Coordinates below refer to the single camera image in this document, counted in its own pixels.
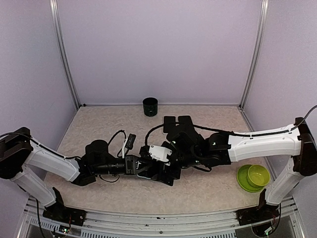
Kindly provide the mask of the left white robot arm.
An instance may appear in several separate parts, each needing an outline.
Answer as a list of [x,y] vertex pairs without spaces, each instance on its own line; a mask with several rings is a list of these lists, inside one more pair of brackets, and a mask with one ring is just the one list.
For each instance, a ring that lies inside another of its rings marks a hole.
[[16,183],[36,198],[58,220],[69,216],[60,192],[49,188],[30,167],[37,167],[64,178],[66,181],[86,186],[101,175],[143,175],[152,177],[155,163],[149,157],[130,155],[116,158],[108,151],[108,143],[94,140],[85,147],[83,157],[67,157],[35,140],[30,130],[22,127],[0,137],[0,177]]

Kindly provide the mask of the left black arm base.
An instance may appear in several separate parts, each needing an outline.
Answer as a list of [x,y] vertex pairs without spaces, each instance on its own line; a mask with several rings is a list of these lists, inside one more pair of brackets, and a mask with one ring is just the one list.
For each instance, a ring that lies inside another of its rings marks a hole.
[[82,209],[67,207],[64,205],[60,192],[53,187],[56,196],[55,203],[45,206],[43,217],[69,225],[83,226],[87,212]]

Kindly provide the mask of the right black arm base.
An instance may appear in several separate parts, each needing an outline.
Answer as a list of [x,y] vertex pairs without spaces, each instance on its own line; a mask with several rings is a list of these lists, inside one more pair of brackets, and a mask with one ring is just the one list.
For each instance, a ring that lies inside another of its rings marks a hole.
[[260,193],[259,204],[236,211],[240,226],[272,219],[280,215],[279,205],[268,205],[265,199],[266,188]]

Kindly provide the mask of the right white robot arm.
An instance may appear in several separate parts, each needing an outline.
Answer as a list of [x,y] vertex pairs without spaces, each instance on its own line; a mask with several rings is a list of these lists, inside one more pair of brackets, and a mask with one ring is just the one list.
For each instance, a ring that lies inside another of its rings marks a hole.
[[204,139],[191,120],[174,119],[163,124],[166,145],[150,145],[148,155],[164,169],[195,167],[210,172],[213,167],[230,165],[249,158],[288,155],[289,160],[273,184],[261,192],[259,205],[253,209],[264,220],[303,178],[317,173],[317,146],[304,118],[294,124],[255,132],[213,130]]

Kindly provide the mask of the dark green cup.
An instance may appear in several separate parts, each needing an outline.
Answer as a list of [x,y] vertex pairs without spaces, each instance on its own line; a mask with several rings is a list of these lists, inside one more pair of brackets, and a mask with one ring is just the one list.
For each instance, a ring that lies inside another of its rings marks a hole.
[[145,98],[143,101],[144,115],[154,117],[158,113],[158,100],[154,97]]

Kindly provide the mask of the green bowl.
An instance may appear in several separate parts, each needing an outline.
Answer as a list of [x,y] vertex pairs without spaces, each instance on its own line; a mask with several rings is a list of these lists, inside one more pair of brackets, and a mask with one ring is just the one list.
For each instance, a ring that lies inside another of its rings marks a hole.
[[247,172],[247,181],[254,188],[264,187],[270,182],[270,173],[261,165],[251,165]]

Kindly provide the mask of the front aluminium rail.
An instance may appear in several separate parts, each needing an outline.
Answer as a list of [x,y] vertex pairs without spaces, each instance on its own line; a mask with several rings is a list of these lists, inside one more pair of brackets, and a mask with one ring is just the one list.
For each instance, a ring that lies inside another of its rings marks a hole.
[[18,223],[15,238],[25,238],[38,231],[65,238],[234,238],[242,229],[233,209],[192,214],[133,214],[88,210],[82,226],[71,225],[61,232],[62,222],[42,217],[43,208],[30,198]]

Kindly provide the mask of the right aluminium frame post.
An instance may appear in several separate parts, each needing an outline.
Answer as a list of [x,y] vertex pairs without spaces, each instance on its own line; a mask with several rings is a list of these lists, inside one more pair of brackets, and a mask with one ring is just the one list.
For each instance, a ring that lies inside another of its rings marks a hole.
[[251,64],[247,75],[247,81],[244,87],[244,91],[242,94],[242,98],[239,104],[240,109],[243,111],[246,107],[247,100],[251,91],[252,83],[254,80],[254,75],[257,68],[257,63],[261,51],[263,36],[264,36],[264,29],[266,25],[266,19],[267,19],[267,13],[268,13],[268,6],[269,1],[268,0],[262,0],[261,1],[261,10],[260,10],[260,17],[259,17],[259,23],[258,23],[258,29],[256,34],[256,41],[255,46],[252,54]]

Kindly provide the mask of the aluminium frame post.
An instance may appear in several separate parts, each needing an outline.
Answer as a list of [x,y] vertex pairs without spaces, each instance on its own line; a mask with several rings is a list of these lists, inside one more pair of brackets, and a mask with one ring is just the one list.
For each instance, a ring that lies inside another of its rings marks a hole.
[[244,91],[242,94],[242,98],[239,104],[240,109],[243,111],[246,107],[247,100],[251,91],[252,83],[254,80],[254,75],[257,68],[257,63],[261,51],[263,36],[264,36],[264,29],[266,25],[266,19],[267,19],[267,13],[268,13],[268,6],[269,1],[268,0],[262,0],[261,1],[261,10],[260,10],[260,17],[259,17],[259,23],[258,23],[258,29],[256,34],[256,41],[255,46],[252,54],[251,64],[247,75],[247,81],[244,87]]
[[75,109],[78,110],[81,106],[80,100],[77,94],[77,90],[75,88],[75,84],[71,75],[71,70],[67,58],[66,48],[63,40],[62,35],[62,27],[59,17],[59,11],[58,11],[58,2],[56,0],[50,0],[50,8],[53,18],[53,25],[55,29],[55,34],[57,38],[57,44],[58,49],[61,57],[62,66],[64,68],[65,76],[66,76],[66,82],[70,90],[71,98],[73,101],[73,104],[75,106]]

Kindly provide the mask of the left aluminium frame post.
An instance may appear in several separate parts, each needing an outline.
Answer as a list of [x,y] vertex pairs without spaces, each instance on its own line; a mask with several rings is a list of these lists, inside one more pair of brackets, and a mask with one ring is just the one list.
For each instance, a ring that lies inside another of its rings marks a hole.
[[61,57],[62,66],[64,68],[65,76],[66,76],[66,82],[70,90],[71,98],[73,101],[73,104],[75,106],[75,109],[78,110],[81,106],[80,100],[77,94],[77,90],[75,88],[75,84],[71,75],[71,70],[67,58],[66,48],[63,40],[62,35],[62,27],[59,17],[59,11],[58,11],[58,2],[56,0],[50,0],[50,8],[53,18],[53,25],[55,29],[55,34],[57,38],[57,44],[58,49]]

